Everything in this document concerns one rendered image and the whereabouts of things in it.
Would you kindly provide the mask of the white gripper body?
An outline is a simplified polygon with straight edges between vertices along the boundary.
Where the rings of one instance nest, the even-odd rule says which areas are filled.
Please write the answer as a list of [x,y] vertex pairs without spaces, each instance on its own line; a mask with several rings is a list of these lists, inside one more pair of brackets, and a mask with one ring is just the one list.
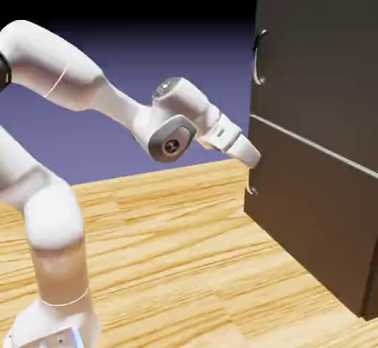
[[239,160],[248,168],[255,168],[261,159],[261,153],[254,145],[240,134],[226,151],[226,155]]

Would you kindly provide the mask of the dark brown cabinet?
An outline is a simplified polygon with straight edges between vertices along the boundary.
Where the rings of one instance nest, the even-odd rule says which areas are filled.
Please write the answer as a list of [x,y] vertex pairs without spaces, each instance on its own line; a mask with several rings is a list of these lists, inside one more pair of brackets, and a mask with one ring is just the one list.
[[[252,96],[253,96],[253,87],[254,87],[254,85],[255,85],[255,82],[253,81],[253,83],[252,83]],[[301,142],[303,142],[303,143],[307,143],[307,144],[309,144],[310,146],[313,146],[313,147],[315,147],[316,149],[319,149],[320,151],[322,151],[322,152],[324,152],[324,153],[326,153],[326,154],[329,154],[329,155],[331,155],[331,156],[337,158],[338,160],[341,160],[341,161],[343,161],[344,163],[346,163],[346,164],[348,164],[348,165],[350,165],[350,166],[353,166],[353,167],[355,167],[355,168],[357,168],[357,169],[359,169],[359,170],[361,170],[361,171],[363,171],[363,172],[365,172],[365,173],[371,175],[372,177],[375,177],[375,178],[378,179],[378,172],[372,171],[372,170],[370,170],[370,169],[368,169],[368,168],[366,168],[366,167],[364,167],[364,166],[361,166],[361,165],[359,165],[359,164],[357,164],[357,163],[355,163],[355,162],[352,162],[352,161],[348,160],[347,158],[342,157],[342,156],[340,156],[339,154],[337,154],[337,153],[335,153],[335,152],[333,152],[333,151],[330,151],[330,150],[328,150],[327,148],[322,147],[322,146],[316,144],[315,142],[313,142],[313,141],[311,141],[311,140],[306,139],[305,137],[302,137],[302,136],[300,136],[300,135],[298,135],[298,134],[296,134],[296,133],[294,133],[294,132],[291,132],[290,130],[287,130],[287,129],[283,128],[282,126],[276,125],[276,124],[272,123],[271,121],[266,120],[266,119],[264,119],[264,118],[262,118],[262,117],[260,117],[260,116],[258,116],[258,115],[256,115],[256,114],[254,114],[254,113],[252,112],[252,100],[251,100],[251,110],[250,110],[250,121],[251,121],[251,119],[256,119],[257,121],[260,121],[260,122],[262,122],[262,123],[265,123],[265,124],[267,124],[267,125],[269,125],[269,126],[275,128],[275,129],[279,130],[280,132],[283,132],[283,133],[285,133],[285,134],[288,134],[288,135],[290,135],[290,136],[293,136],[293,137],[299,139]]]

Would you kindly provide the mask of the dark brown short cabinet door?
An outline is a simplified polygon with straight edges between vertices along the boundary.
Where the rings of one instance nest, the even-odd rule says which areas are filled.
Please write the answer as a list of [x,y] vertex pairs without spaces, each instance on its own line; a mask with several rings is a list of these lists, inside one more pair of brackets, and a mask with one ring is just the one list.
[[245,212],[354,314],[378,318],[378,179],[251,119]]

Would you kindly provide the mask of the dark brown tall cabinet door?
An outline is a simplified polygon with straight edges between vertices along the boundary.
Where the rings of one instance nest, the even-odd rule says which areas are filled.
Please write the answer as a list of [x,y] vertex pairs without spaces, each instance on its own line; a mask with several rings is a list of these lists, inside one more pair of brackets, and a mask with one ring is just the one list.
[[257,0],[252,112],[378,172],[378,0]]

